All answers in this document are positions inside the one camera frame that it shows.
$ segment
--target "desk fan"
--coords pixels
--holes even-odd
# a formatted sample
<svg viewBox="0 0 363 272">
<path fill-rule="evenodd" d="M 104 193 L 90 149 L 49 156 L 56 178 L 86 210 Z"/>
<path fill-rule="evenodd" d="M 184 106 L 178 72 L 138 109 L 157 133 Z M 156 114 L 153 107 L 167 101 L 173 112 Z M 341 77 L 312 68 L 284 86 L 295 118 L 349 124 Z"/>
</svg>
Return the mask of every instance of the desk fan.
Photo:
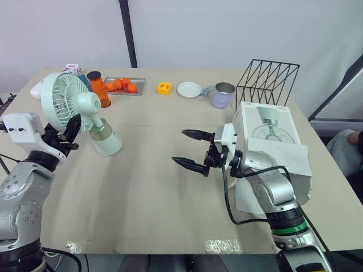
<svg viewBox="0 0 363 272">
<path fill-rule="evenodd" d="M 117 153 L 122 146 L 120 137 L 108 122 L 98 116 L 101 102 L 89 92 L 86 85 L 75 75 L 52 73 L 45 79 L 41 89 L 41 107 L 49 123 L 64 132 L 69 120 L 81 115 L 80 133 L 89 131 L 97 152 L 102 156 Z"/>
<path fill-rule="evenodd" d="M 252 137 L 275 142 L 295 143 L 289 133 L 278 127 L 277 109 L 257 107 L 262 126 L 256 127 Z"/>
</svg>

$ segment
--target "metal cup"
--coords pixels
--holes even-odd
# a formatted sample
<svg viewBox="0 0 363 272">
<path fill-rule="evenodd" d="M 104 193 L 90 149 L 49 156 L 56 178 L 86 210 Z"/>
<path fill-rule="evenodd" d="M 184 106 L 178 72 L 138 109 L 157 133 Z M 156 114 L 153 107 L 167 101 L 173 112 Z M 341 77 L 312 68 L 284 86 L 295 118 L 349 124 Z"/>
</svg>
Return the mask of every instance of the metal cup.
<svg viewBox="0 0 363 272">
<path fill-rule="evenodd" d="M 235 87 L 227 82 L 219 82 L 213 94 L 213 106 L 219 109 L 226 108 L 233 97 Z"/>
</svg>

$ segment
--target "white cardboard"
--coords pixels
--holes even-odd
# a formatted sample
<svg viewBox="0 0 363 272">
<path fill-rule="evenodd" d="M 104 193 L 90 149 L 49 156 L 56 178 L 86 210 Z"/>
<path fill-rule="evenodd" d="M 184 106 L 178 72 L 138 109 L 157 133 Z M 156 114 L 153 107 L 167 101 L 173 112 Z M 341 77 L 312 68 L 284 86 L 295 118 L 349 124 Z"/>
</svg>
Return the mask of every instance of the white cardboard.
<svg viewBox="0 0 363 272">
<path fill-rule="evenodd" d="M 287 132 L 294 143 L 254 138 L 252 136 L 253 130 L 263 125 L 258 107 L 277 111 L 277 126 Z M 298 202 L 301 205 L 306 203 L 310 199 L 311 191 L 310 162 L 307 146 L 301 144 L 289 108 L 241 102 L 233 118 L 233 124 L 238 135 L 237 149 L 242 150 L 242 152 L 244 150 L 250 150 L 263 151 L 270 154 L 275 159 L 277 165 L 285 166 L 290 172 Z M 245 181 L 238 181 L 236 184 L 237 209 L 254 213 L 255 215 L 261 214 L 262 209 L 259 207 L 257 200 L 250 196 L 252 189 L 249 190 L 249 188 L 246 188 L 247 186 L 248 184 Z"/>
</svg>

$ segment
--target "metal tray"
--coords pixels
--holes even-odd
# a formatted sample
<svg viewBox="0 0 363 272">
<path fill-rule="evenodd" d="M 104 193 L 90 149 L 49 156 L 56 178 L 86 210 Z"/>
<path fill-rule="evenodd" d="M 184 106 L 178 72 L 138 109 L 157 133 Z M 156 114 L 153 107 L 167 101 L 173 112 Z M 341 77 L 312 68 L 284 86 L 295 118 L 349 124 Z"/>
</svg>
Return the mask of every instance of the metal tray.
<svg viewBox="0 0 363 272">
<path fill-rule="evenodd" d="M 104 79 L 104 84 L 106 84 L 107 82 L 113 82 L 115 79 L 123 79 L 121 77 L 115 77 L 115 76 L 108 76 Z M 143 88 L 145 86 L 145 78 L 129 78 L 131 80 L 131 82 L 135 85 L 137 85 L 137 93 L 129 93 L 127 91 L 125 91 L 124 89 L 122 90 L 115 90 L 114 92 L 107 92 L 109 95 L 142 95 L 143 94 Z"/>
</svg>

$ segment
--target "white wall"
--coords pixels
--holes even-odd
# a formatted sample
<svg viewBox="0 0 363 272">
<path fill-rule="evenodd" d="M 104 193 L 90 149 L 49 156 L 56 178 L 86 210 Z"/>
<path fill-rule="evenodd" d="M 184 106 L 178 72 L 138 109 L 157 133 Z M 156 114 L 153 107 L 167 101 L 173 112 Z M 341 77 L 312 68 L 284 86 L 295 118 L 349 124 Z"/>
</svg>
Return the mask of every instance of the white wall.
<svg viewBox="0 0 363 272">
<path fill-rule="evenodd" d="M 117 0 L 1 0 L 0 92 L 66 63 L 130 67 Z"/>
<path fill-rule="evenodd" d="M 306 116 L 363 51 L 362 0 L 132 0 L 129 7 L 139 67 L 297 63 L 292 95 Z"/>
</svg>

